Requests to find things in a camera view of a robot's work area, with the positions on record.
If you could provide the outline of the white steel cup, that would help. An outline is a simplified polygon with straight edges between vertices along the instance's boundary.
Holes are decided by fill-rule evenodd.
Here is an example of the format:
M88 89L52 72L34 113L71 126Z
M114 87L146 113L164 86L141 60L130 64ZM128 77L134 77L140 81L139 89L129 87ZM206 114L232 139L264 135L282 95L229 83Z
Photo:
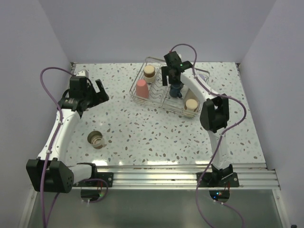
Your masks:
M88 143L95 149L101 149L104 147L104 137L99 131L92 131L87 136Z
M154 83L155 82L155 67L152 65L146 65L143 69L144 80L147 83Z

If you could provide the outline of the black mug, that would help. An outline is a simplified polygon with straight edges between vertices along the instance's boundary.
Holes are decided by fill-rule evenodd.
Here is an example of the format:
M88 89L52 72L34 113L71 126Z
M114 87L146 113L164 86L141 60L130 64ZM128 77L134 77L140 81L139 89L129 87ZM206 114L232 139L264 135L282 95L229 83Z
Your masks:
M171 84L169 94L173 98L182 98L181 89L183 88L184 84Z

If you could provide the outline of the coral pink cup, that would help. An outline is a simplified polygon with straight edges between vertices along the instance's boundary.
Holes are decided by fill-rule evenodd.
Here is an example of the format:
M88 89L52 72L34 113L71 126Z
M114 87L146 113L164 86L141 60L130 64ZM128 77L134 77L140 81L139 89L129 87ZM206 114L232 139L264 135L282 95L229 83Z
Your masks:
M144 79L140 79L136 83L136 95L143 98L149 97L148 84Z

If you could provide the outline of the white steel cup cork base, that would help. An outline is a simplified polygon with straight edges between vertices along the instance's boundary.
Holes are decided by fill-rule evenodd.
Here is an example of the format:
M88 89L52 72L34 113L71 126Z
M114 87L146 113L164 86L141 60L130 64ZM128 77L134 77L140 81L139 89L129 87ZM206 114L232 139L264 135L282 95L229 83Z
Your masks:
M198 108L199 104L195 99L188 99L185 102L184 109L186 111L195 112Z

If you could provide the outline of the tall beige cup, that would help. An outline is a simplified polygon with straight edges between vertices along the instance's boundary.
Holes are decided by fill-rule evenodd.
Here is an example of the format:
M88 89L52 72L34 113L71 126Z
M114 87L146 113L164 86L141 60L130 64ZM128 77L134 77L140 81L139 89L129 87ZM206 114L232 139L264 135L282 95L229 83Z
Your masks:
M184 97L184 102L186 102L189 99L194 99L194 100L198 101L197 97L190 89L188 89L186 92L186 95Z

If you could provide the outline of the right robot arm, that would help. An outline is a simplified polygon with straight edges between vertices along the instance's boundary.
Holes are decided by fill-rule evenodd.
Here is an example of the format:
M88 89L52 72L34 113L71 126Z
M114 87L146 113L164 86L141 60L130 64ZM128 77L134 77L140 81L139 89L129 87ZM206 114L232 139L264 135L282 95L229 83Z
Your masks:
M229 121L228 99L215 94L199 76L187 73L189 69L195 73L193 64L189 61L183 62L177 52L169 52L164 56L164 60L166 66L161 68L162 84L184 84L202 104L199 120L202 128L209 134L212 171L203 174L201 180L208 187L223 186L233 174L232 164L228 161L228 147L224 134Z

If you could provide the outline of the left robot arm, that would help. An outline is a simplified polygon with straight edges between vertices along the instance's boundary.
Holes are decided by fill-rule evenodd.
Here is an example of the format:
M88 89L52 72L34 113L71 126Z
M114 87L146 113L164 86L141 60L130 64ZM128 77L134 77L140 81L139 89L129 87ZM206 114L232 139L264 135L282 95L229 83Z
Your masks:
M76 183L87 186L98 183L97 167L81 162L66 165L66 153L72 134L83 113L109 100L101 80L92 82L85 76L73 76L67 89L57 102L59 107L50 136L36 159L29 159L26 170L38 192L69 193Z

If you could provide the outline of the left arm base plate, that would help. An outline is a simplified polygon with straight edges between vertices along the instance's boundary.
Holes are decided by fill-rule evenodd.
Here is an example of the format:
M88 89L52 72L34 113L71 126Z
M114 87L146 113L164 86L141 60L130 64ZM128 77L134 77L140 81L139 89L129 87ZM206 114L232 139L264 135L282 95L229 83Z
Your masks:
M90 180L90 181L82 181L79 183L74 184L74 187L106 187L106 184L103 183L101 180L104 180L108 187L112 187L113 180L114 180L114 173L113 172L98 172L94 179L98 180Z

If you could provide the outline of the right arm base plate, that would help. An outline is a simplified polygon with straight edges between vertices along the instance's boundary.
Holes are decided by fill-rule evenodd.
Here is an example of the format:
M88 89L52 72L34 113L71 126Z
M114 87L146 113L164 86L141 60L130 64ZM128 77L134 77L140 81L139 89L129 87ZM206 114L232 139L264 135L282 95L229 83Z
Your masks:
M236 172L221 179L216 178L214 173L206 172L200 180L202 172L196 173L197 182L199 182L199 188L223 188L223 187L239 187L238 175Z

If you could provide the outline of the aluminium rail frame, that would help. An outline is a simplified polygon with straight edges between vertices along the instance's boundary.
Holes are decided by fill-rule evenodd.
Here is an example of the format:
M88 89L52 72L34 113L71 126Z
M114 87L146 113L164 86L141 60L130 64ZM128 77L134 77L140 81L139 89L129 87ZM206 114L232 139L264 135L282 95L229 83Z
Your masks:
M278 190L275 171L264 164L233 164L234 174L218 184L199 180L206 165L98 166L97 173L115 190Z

